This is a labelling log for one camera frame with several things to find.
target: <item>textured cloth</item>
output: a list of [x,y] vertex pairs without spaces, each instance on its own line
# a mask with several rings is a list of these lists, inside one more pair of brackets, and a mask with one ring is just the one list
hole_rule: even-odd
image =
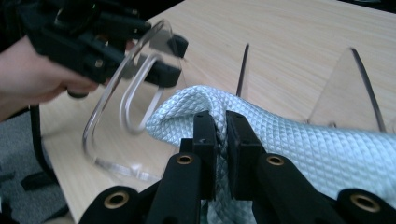
[[216,200],[205,202],[209,223],[254,223],[251,202],[230,198],[226,110],[244,115],[265,150],[289,158],[319,191],[336,198],[341,189],[365,189],[396,207],[396,135],[302,124],[271,114],[228,92],[206,86],[178,91],[147,122],[155,138],[179,146],[192,138],[193,116],[208,110],[217,126],[220,153]]

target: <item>black cable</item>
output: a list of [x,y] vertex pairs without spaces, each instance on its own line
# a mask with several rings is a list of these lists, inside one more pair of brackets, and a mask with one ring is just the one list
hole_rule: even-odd
[[40,109],[38,105],[30,107],[30,121],[32,124],[32,138],[35,158],[37,159],[37,162],[41,169],[43,169],[44,173],[47,174],[52,181],[59,184],[54,171],[52,168],[50,168],[44,156],[44,150],[41,144]]

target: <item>gray carpet floor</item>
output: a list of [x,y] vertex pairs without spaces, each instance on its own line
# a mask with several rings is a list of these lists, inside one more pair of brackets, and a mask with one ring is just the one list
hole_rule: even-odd
[[12,217],[21,224],[42,223],[65,207],[65,199],[56,184],[25,191],[21,181],[41,172],[33,151],[29,113],[0,122],[0,176],[14,174],[0,183],[0,197],[8,201]]

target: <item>clear plastic part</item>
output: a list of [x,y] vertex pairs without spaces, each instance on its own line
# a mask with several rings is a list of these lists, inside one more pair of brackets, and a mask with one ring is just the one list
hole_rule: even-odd
[[386,131],[370,80],[355,49],[347,49],[340,57],[308,123]]
[[147,119],[158,105],[186,88],[182,73],[171,88],[145,81],[156,63],[181,71],[174,52],[171,26],[160,21],[125,57],[85,127],[82,145],[88,160],[123,182],[128,179],[125,176],[149,183],[160,180],[168,159],[177,150],[145,130]]

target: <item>light wood tabletop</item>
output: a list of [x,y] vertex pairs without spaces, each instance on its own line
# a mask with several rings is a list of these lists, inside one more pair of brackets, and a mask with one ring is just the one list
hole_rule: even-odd
[[[354,48],[385,124],[396,121],[395,14],[335,0],[186,0],[150,22],[161,19],[189,41],[181,61],[188,86],[210,85],[235,93],[249,43],[247,99],[279,116],[303,121],[338,59]],[[64,94],[40,106],[44,147],[76,222],[104,189],[125,183],[138,191],[149,186],[111,177],[84,157],[82,133],[102,93],[101,88],[83,100]],[[112,147],[124,145],[114,142]],[[153,168],[156,172],[161,172],[171,151],[145,148],[158,166]]]

